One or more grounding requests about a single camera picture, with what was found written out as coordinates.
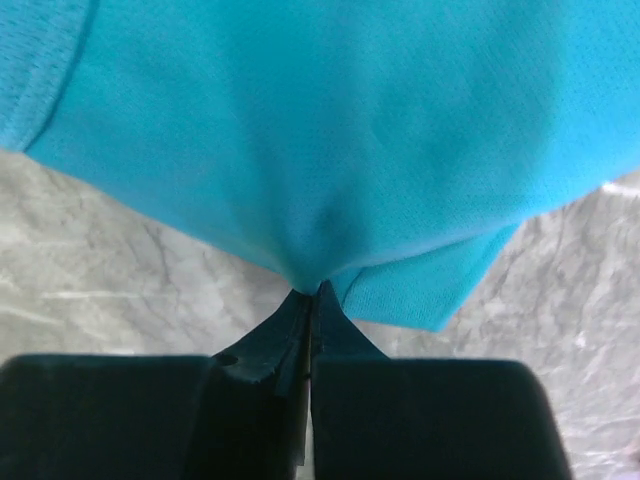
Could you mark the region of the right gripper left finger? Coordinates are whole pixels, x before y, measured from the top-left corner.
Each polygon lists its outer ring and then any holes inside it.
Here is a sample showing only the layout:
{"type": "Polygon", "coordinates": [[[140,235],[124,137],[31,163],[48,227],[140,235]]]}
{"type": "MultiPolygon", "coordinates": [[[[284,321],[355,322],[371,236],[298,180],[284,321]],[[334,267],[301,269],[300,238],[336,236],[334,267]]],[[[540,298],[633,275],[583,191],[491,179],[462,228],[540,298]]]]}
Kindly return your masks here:
{"type": "Polygon", "coordinates": [[[1,368],[5,479],[291,479],[308,297],[212,356],[24,354],[1,368]]]}

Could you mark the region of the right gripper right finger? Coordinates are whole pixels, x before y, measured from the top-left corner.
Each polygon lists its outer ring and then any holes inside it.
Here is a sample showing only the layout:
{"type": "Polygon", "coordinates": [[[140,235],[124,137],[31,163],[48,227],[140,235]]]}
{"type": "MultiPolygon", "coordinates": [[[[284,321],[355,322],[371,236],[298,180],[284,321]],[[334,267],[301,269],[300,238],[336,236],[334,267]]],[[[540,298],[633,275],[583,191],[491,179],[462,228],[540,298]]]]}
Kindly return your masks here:
{"type": "Polygon", "coordinates": [[[544,388],[507,360],[394,359],[313,299],[311,416],[319,479],[568,479],[544,388]]]}

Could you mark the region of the teal t shirt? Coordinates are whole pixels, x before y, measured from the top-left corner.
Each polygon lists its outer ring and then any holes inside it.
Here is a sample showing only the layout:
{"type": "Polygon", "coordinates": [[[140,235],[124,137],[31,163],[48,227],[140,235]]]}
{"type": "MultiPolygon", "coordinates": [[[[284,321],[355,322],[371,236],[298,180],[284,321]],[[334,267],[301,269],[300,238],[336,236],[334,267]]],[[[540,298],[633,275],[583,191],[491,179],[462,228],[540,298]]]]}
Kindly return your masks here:
{"type": "Polygon", "coordinates": [[[344,311],[441,329],[639,165],[635,1],[5,1],[1,145],[344,311]]]}

